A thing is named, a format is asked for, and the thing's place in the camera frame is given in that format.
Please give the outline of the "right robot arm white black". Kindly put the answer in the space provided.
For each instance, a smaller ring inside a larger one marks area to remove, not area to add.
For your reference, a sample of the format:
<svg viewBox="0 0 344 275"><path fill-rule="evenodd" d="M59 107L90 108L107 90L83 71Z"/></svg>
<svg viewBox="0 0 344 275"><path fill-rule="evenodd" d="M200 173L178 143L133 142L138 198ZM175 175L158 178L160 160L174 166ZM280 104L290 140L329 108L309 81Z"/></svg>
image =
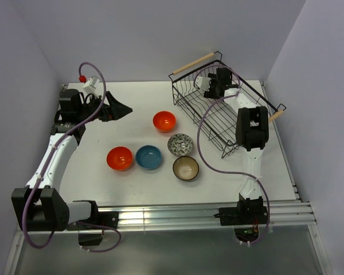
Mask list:
<svg viewBox="0 0 344 275"><path fill-rule="evenodd" d="M236 143L243 149L244 176L239 191L237 218L242 223L250 223L258 212L263 211L263 193L258 183L261 157L269 139L268 109L253 103L242 91L241 83L233 83L237 76L230 68L218 66L211 78L209 90L217 100L228 104L237 114Z"/></svg>

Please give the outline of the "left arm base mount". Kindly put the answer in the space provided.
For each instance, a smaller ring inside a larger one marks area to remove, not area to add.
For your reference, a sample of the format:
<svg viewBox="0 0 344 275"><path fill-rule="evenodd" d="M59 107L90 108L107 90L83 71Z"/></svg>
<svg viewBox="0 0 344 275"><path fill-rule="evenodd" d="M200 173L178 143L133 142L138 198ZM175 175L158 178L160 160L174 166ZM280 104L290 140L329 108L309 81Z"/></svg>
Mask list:
<svg viewBox="0 0 344 275"><path fill-rule="evenodd" d="M66 230L78 232L78 243L82 247L104 250L114 241L114 245L120 241L118 234L119 213L117 211L99 212L95 219L87 219L71 223Z"/></svg>

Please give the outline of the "beige brown bowl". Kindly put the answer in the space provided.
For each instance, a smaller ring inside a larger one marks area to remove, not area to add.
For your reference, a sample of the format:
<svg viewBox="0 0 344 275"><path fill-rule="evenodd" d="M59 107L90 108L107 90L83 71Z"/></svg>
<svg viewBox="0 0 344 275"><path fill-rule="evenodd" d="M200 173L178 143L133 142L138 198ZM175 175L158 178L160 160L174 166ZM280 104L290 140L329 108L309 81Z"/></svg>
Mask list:
<svg viewBox="0 0 344 275"><path fill-rule="evenodd" d="M180 156L173 163L174 175L182 181L194 180L199 172L200 167L197 161L190 156Z"/></svg>

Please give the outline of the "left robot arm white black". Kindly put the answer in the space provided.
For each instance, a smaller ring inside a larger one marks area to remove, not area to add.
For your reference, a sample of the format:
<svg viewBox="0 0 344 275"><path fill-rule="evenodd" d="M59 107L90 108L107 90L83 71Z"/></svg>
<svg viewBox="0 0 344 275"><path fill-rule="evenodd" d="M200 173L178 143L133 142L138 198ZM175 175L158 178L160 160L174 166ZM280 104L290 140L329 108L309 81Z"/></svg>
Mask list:
<svg viewBox="0 0 344 275"><path fill-rule="evenodd" d="M59 110L54 117L49 145L37 171L23 188L11 195L20 229L23 231L63 231L80 222L87 229L100 223L95 201L66 203L58 193L67 164L86 130L86 119L102 122L119 120L132 112L110 92L100 96L84 96L77 89L60 93Z"/></svg>

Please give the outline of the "black white leaf bowl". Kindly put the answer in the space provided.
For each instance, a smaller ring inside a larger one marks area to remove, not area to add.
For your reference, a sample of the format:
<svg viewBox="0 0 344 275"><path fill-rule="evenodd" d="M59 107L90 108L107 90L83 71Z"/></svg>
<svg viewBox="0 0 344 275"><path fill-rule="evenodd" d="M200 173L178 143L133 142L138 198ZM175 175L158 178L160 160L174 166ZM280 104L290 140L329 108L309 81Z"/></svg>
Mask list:
<svg viewBox="0 0 344 275"><path fill-rule="evenodd" d="M176 133L169 138L167 148L175 156L187 156L193 151L193 139L184 133Z"/></svg>

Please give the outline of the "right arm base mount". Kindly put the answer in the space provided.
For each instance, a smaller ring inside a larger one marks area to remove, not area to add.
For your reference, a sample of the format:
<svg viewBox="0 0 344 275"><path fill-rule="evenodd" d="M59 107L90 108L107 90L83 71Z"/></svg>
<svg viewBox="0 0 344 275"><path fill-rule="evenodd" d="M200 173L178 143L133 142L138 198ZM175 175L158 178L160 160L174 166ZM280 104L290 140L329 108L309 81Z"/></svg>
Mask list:
<svg viewBox="0 0 344 275"><path fill-rule="evenodd" d="M234 229L234 236L240 245L252 246L269 232L270 209L264 206L264 199L244 199L240 196L235 207L220 207L214 214L221 226L245 226Z"/></svg>

